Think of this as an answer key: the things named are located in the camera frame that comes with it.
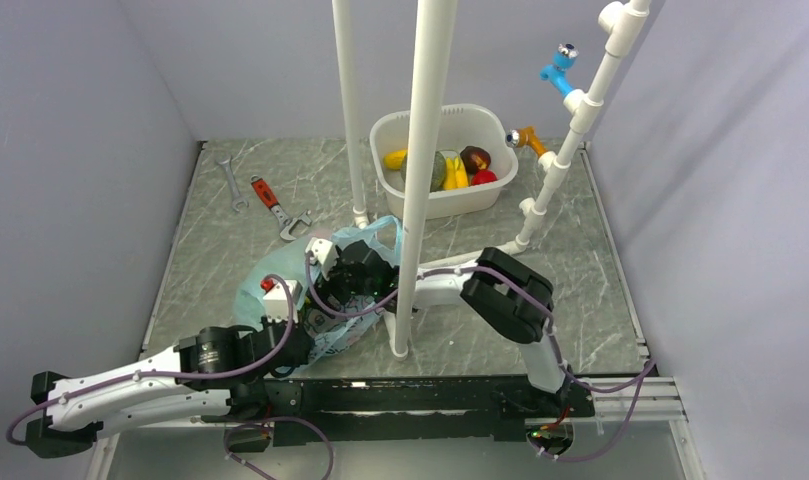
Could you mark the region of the light blue plastic bag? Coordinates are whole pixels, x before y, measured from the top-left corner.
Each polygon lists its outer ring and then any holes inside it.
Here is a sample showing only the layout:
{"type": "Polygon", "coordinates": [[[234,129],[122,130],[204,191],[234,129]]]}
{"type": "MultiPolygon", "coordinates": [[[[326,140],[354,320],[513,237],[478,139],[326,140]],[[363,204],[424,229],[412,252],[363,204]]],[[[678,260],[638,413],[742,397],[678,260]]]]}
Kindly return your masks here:
{"type": "MultiPolygon", "coordinates": [[[[340,250],[338,263],[324,278],[320,268],[311,267],[311,277],[315,280],[315,291],[319,298],[332,310],[348,314],[364,312],[371,305],[382,301],[397,288],[403,245],[401,221],[387,215],[379,218],[363,229],[345,227],[325,236],[340,250]],[[381,266],[375,270],[367,268],[372,278],[363,286],[348,284],[342,270],[345,268],[343,255],[353,246],[366,245],[380,257],[381,266]]],[[[288,245],[265,255],[251,269],[240,284],[233,303],[236,323],[260,330],[265,315],[263,304],[264,290],[261,282],[268,274],[275,274],[285,280],[305,279],[304,251],[310,243],[308,236],[301,237],[288,245]]],[[[308,289],[304,290],[306,307],[301,310],[301,323],[314,344],[309,354],[309,363],[340,354],[358,341],[376,322],[380,314],[372,311],[358,317],[332,317],[316,303],[308,289]]]]}

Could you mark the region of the green netted fake melon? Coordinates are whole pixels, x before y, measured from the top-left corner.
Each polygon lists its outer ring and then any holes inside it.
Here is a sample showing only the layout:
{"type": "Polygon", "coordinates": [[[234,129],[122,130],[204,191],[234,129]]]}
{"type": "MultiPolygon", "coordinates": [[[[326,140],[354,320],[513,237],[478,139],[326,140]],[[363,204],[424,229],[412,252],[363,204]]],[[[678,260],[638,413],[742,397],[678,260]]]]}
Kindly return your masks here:
{"type": "MultiPolygon", "coordinates": [[[[407,157],[407,161],[404,168],[400,171],[400,175],[403,181],[405,181],[407,178],[408,159],[409,155],[407,157]]],[[[446,157],[440,151],[436,151],[434,153],[432,161],[429,191],[430,192],[440,191],[443,187],[446,176],[447,176],[446,157]]]]}

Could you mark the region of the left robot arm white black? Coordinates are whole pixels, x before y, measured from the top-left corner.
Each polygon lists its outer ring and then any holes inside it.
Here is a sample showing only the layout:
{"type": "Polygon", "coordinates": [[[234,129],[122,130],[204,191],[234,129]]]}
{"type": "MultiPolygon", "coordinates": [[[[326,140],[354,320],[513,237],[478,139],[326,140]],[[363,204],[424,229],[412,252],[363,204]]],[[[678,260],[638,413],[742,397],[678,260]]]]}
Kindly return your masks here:
{"type": "Polygon", "coordinates": [[[306,365],[314,341],[298,324],[265,322],[206,327],[147,359],[101,374],[70,378],[42,372],[32,379],[36,409],[21,445],[40,458],[89,450],[100,438],[138,426],[199,416],[252,420],[280,401],[266,377],[306,365]]]}

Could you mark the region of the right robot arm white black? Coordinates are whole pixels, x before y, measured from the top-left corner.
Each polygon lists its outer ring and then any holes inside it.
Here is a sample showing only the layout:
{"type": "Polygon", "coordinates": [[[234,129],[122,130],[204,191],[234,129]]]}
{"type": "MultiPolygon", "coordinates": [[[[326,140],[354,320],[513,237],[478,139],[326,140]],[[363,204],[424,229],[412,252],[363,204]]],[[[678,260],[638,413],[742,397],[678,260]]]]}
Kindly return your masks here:
{"type": "MultiPolygon", "coordinates": [[[[365,310],[385,309],[398,299],[399,267],[364,241],[346,247],[321,239],[306,249],[308,295],[333,316],[355,317],[346,304],[361,297],[365,310]]],[[[413,306],[464,304],[496,333],[518,347],[532,386],[537,411],[554,415],[565,407],[570,391],[566,374],[548,337],[553,319],[553,285],[504,251],[488,247],[462,264],[417,272],[413,306]]]]}

